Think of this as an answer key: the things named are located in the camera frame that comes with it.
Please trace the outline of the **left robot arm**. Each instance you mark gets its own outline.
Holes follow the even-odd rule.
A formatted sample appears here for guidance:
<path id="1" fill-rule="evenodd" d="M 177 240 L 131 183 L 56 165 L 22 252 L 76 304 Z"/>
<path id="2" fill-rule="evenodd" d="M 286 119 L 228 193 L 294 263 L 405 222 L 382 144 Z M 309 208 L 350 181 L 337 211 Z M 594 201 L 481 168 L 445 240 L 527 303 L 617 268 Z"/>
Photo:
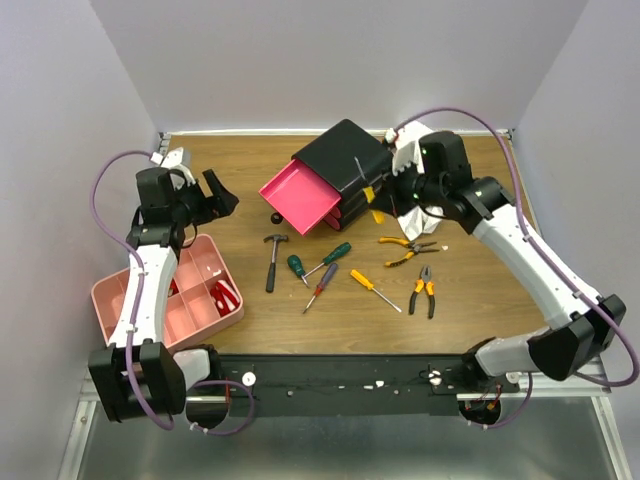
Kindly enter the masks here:
<path id="1" fill-rule="evenodd" d="M 214 348 L 172 354 L 164 344 L 169 290 L 186 228 L 227 217 L 239 202 L 212 170 L 203 176 L 208 194 L 177 167 L 152 167 L 136 175 L 140 204 L 122 241 L 130 267 L 120 319 L 106 347 L 92 352 L 88 360 L 112 422 L 148 416 L 170 430 L 174 416 L 186 406 L 190 388 L 209 395 L 221 385 Z"/>

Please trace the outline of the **black drawer cabinet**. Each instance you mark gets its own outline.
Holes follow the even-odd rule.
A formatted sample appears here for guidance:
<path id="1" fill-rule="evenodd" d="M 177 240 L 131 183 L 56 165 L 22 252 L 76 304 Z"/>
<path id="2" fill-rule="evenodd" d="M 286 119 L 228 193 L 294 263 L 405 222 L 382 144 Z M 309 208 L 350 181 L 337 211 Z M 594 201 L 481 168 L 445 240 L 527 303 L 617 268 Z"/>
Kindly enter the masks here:
<path id="1" fill-rule="evenodd" d="M 310 167 L 340 194 L 341 199 L 335 206 L 344 217 L 340 231 L 368 210 L 363 193 L 365 183 L 354 157 L 359 159 L 374 191 L 379 191 L 382 174 L 391 165 L 392 153 L 349 119 L 341 120 L 291 156 Z"/>

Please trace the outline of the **pink top drawer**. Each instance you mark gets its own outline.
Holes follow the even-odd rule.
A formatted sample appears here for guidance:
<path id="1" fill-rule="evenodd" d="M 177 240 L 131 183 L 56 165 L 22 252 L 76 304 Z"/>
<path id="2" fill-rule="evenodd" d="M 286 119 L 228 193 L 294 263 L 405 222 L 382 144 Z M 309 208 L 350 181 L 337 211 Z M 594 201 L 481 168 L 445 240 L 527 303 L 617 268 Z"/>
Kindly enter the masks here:
<path id="1" fill-rule="evenodd" d="M 337 190 L 298 159 L 291 160 L 259 194 L 301 235 L 309 233 L 341 199 Z"/>

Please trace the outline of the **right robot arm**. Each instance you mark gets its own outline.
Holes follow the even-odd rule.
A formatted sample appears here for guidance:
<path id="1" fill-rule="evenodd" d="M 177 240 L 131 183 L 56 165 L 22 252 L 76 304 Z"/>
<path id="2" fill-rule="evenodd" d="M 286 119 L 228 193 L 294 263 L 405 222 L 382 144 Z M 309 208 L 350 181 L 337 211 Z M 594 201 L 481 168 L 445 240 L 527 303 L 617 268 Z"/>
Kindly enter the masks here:
<path id="1" fill-rule="evenodd" d="M 519 217 L 515 197 L 497 179 L 473 175 L 459 135 L 428 132 L 398 142 L 372 205 L 392 215 L 440 207 L 494 252 L 542 312 L 545 328 L 489 339 L 467 352 L 459 370 L 467 389 L 483 391 L 497 376 L 515 371 L 564 381 L 611 344 L 626 313 L 624 302 L 615 294 L 603 296 L 562 262 Z"/>

